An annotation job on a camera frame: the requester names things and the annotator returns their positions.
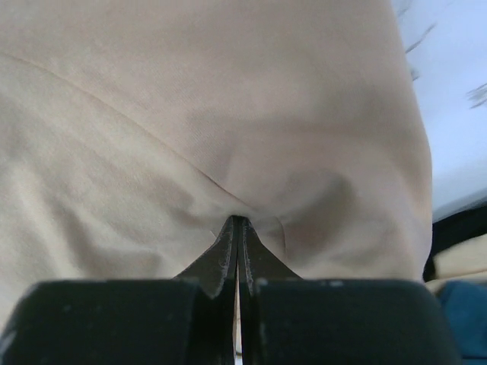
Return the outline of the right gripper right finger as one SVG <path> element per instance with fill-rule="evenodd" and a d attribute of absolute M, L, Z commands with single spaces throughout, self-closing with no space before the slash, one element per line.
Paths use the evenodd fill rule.
<path fill-rule="evenodd" d="M 437 299 L 414 281 L 305 280 L 236 219 L 245 364 L 459 364 Z"/>

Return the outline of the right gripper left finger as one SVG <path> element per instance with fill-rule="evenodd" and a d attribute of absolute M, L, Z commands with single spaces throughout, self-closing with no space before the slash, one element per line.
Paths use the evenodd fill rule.
<path fill-rule="evenodd" d="M 171 279 L 43 281 L 1 335 L 3 364 L 232 364 L 238 219 Z"/>

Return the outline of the beige t-shirt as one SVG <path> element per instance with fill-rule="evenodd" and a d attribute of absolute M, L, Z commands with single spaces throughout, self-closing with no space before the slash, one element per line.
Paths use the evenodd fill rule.
<path fill-rule="evenodd" d="M 422 277 L 431 154 L 389 1 L 3 1 L 1 318 L 168 278 L 227 217 L 306 278 Z"/>

